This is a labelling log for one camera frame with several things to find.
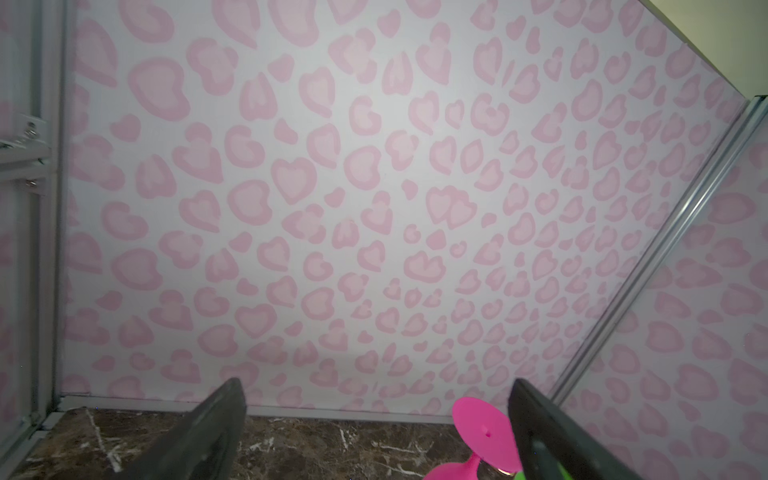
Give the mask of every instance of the pink plastic disc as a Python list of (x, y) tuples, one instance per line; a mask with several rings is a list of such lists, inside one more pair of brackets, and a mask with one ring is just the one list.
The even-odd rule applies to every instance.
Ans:
[(458, 434), (474, 453), (504, 472), (522, 471), (512, 425), (506, 415), (490, 403), (472, 397), (456, 400), (452, 412)]

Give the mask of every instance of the green object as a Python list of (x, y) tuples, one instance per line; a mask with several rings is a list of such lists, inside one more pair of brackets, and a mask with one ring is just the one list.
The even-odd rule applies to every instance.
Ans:
[[(563, 465), (560, 465), (558, 463), (558, 467), (560, 468), (560, 473), (563, 475), (564, 480), (574, 480), (573, 477), (571, 477), (571, 474), (565, 471), (565, 468), (563, 468)], [(517, 475), (515, 475), (515, 480), (525, 480), (525, 473), (518, 472)]]

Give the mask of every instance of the metal strip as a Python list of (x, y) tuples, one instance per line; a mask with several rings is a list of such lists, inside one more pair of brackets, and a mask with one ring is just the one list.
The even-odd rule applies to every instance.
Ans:
[(0, 165), (37, 160), (51, 156), (51, 148), (40, 142), (30, 141), (27, 147), (0, 149)]
[(41, 110), (41, 97), (42, 92), (45, 90), (45, 86), (42, 83), (42, 69), (45, 68), (45, 60), (43, 59), (42, 41), (43, 36), (46, 35), (45, 26), (43, 25), (43, 9), (41, 0), (33, 0), (29, 2), (30, 6), (30, 50), (31, 50), (31, 64), (29, 72), (29, 112), (35, 117), (40, 117)]
[(23, 114), (33, 114), (31, 91), (34, 42), (33, 18), (35, 17), (36, 1), (32, 2), (6, 2), (10, 3), (12, 10), (11, 35), (15, 40), (16, 49), (12, 52), (12, 85), (13, 85), (13, 110)]
[[(53, 291), (51, 292), (52, 302), (49, 303), (51, 311), (49, 314), (49, 323), (44, 325), (41, 333), (45, 336), (41, 338), (41, 344), (50, 346), (50, 361), (46, 365), (51, 365), (49, 378), (41, 378), (41, 388), (43, 384), (50, 383), (52, 405), (56, 406), (61, 394), (61, 365), (64, 362), (64, 321), (65, 308), (67, 306), (67, 291), (65, 278), (65, 238), (67, 223), (66, 218), (66, 194), (68, 188), (69, 171), (69, 128), (71, 122), (66, 121), (70, 118), (72, 111), (72, 97), (74, 91), (74, 27), (77, 20), (77, 9), (74, 6), (74, 0), (49, 0), (55, 4), (61, 4), (61, 37), (54, 40), (61, 42), (61, 51), (59, 52), (58, 73), (55, 75), (55, 81), (58, 81), (57, 95), (50, 100), (51, 109), (58, 110), (58, 116), (53, 117), (50, 113), (51, 123), (51, 145), (54, 148), (52, 159), (55, 162), (55, 175), (51, 179), (50, 201), (51, 206), (51, 243), (53, 248), (53, 264), (51, 272), (53, 273)], [(49, 115), (50, 110), (44, 110), (43, 115)], [(41, 357), (41, 364), (46, 362)]]
[(13, 368), (16, 368), (17, 388), (18, 388), (18, 415), (19, 420), (24, 423), (24, 427), (30, 426), (30, 414), (33, 410), (34, 396), (32, 395), (32, 383), (34, 377), (33, 357), (36, 342), (33, 338), (35, 324), (35, 309), (33, 307), (35, 291), (35, 269), (33, 244), (35, 233), (34, 225), (30, 221), (34, 210), (33, 195), (25, 189), (23, 180), (14, 180), (11, 182), (12, 189), (17, 195), (18, 202), (15, 208), (15, 229), (16, 229), (16, 258), (18, 260), (18, 285), (17, 285), (17, 305), (18, 316), (15, 318), (15, 349), (18, 361)]
[(664, 263), (669, 252), (675, 248), (728, 175), (730, 168), (739, 159), (747, 141), (766, 114), (768, 114), (768, 101), (765, 97), (755, 97), (731, 124), (627, 280), (589, 332), (581, 348), (552, 387), (550, 397), (556, 405), (561, 405), (570, 395), (632, 303), (643, 293), (648, 281)]
[(15, 165), (10, 168), (0, 167), (0, 182), (11, 180), (27, 180), (34, 178), (46, 178), (49, 175), (48, 165), (34, 161), (28, 164)]
[(65, 208), (65, 177), (68, 145), (69, 109), (72, 91), (70, 62), (74, 55), (74, 42), (70, 33), (74, 31), (74, 6), (71, 0), (43, 0), (41, 32), (41, 90), (40, 116), (50, 127), (51, 176), (45, 181), (40, 196), (39, 216), (39, 286), (38, 286), (38, 336), (37, 377), (35, 383), (36, 407), (39, 418), (43, 419), (53, 411), (56, 404), (56, 369), (58, 359), (58, 285), (64, 285), (63, 247), (61, 230)]
[(41, 278), (45, 275), (40, 267), (40, 190), (45, 188), (47, 183), (44, 178), (35, 178), (27, 180), (24, 188), (29, 197), (29, 212), (27, 223), (30, 228), (28, 240), (29, 271), (32, 283), (29, 284), (28, 304), (29, 311), (28, 325), (25, 329), (29, 335), (29, 365), (26, 376), (29, 377), (29, 395), (31, 396), (30, 412), (27, 420), (30, 425), (37, 426), (45, 418), (45, 413), (41, 413), (38, 407), (38, 376), (40, 365), (38, 356), (40, 352), (40, 302), (45, 298), (45, 292), (41, 290)]
[(26, 460), (32, 449), (40, 442), (48, 432), (22, 432), (20, 439), (14, 443), (12, 451), (0, 460), (0, 480), (6, 480)]
[[(115, 399), (110, 397), (67, 395), (61, 397), (58, 410), (86, 407), (89, 409), (136, 410), (140, 412), (190, 412), (198, 404), (167, 400)], [(288, 409), (284, 407), (249, 406), (248, 415), (262, 417), (289, 417), (295, 419), (353, 420), (363, 422), (405, 422), (452, 424), (446, 415), (410, 415), (407, 413), (350, 412), (347, 410)]]

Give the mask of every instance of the pink suction cup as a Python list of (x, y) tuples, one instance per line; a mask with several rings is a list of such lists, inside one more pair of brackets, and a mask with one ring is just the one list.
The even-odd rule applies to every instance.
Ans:
[(472, 397), (458, 399), (453, 422), (472, 456), (465, 463), (439, 465), (424, 480), (477, 480), (481, 459), (508, 475), (522, 472), (512, 425), (496, 407)]

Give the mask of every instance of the metal bracket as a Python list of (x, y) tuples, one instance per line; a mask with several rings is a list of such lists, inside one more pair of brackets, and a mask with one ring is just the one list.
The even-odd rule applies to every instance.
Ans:
[(0, 140), (0, 148), (27, 148), (30, 145), (50, 145), (48, 122), (31, 115), (14, 116), (14, 134), (11, 140)]
[(24, 180), (18, 180), (19, 186), (22, 190), (28, 194), (34, 194), (42, 197), (45, 191), (45, 179), (44, 178), (26, 178)]

